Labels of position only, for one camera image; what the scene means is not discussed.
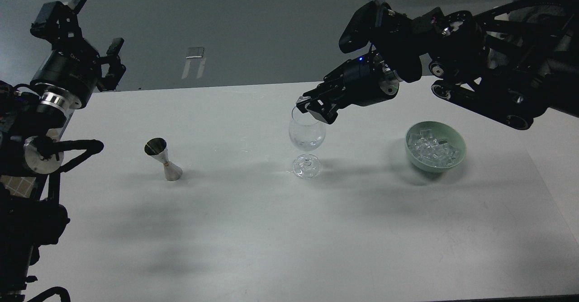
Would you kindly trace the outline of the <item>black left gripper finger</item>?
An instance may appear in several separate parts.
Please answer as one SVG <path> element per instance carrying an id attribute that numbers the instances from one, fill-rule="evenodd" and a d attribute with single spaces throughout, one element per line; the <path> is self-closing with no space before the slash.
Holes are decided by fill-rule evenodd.
<path id="1" fill-rule="evenodd" d="M 88 42 L 84 39 L 78 23 L 78 14 L 87 0 L 48 2 L 42 5 L 30 33 L 35 38 L 50 43 L 52 51 L 88 55 Z"/>
<path id="2" fill-rule="evenodd" d="M 119 55 L 123 44 L 123 38 L 114 38 L 108 47 L 107 53 L 97 59 L 97 65 L 108 65 L 107 73 L 97 81 L 97 90 L 112 91 L 118 87 L 126 72 L 126 67 L 121 63 Z"/>

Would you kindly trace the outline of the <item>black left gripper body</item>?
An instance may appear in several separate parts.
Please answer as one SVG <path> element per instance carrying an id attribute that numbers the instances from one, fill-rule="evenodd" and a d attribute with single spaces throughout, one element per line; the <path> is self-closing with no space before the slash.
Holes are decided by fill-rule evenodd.
<path id="1" fill-rule="evenodd" d="M 99 65 L 81 61 L 70 52 L 54 49 L 33 76 L 31 86 L 38 94 L 49 91 L 69 96 L 72 109 L 83 109 L 102 75 Z"/>

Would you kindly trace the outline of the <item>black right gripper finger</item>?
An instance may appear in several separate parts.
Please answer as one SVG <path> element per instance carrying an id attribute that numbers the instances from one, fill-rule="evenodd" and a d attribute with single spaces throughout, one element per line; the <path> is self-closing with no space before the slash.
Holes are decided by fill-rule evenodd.
<path id="1" fill-rule="evenodd" d="M 347 102 L 331 102 L 323 101 L 311 96 L 306 96 L 307 102 L 305 104 L 306 112 L 309 113 L 317 121 L 332 125 L 338 117 L 338 111 L 349 106 Z"/>
<path id="2" fill-rule="evenodd" d="M 296 101 L 297 106 L 306 104 L 337 105 L 349 106 L 356 104 L 356 94 L 353 90 L 352 83 L 347 80 L 350 73 L 358 67 L 357 60 L 347 60 L 339 67 L 333 69 L 324 78 L 323 81 L 313 90 L 308 90 L 301 94 Z"/>

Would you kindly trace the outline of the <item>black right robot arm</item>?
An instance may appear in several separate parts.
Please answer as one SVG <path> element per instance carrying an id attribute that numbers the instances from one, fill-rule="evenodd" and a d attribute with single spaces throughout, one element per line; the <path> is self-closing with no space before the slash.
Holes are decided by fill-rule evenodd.
<path id="1" fill-rule="evenodd" d="M 549 108 L 578 115 L 577 34 L 578 0 L 519 0 L 478 15 L 436 7 L 414 19 L 371 1 L 354 13 L 339 48 L 374 49 L 328 73 L 296 107 L 331 124 L 352 104 L 391 100 L 401 82 L 420 80 L 427 54 L 435 96 L 527 130 Z"/>

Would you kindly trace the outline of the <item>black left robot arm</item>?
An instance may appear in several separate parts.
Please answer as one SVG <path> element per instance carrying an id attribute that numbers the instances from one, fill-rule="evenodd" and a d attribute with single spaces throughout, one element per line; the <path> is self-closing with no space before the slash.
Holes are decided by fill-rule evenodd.
<path id="1" fill-rule="evenodd" d="M 60 204 L 63 173 L 104 148 L 94 139 L 60 139 L 93 92 L 115 90 L 126 67 L 122 38 L 105 55 L 84 38 L 78 14 L 87 0 L 45 3 L 30 32 L 51 51 L 28 84 L 1 82 L 1 300 L 23 302 L 37 280 L 28 269 L 39 248 L 58 243 L 70 223 Z"/>

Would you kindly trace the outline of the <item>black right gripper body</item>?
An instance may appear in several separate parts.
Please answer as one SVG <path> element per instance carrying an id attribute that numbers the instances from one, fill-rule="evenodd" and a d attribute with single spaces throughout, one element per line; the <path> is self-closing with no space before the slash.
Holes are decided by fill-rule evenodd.
<path id="1" fill-rule="evenodd" d="M 401 78 L 380 53 L 366 53 L 340 66 L 339 104 L 365 107 L 395 98 Z"/>

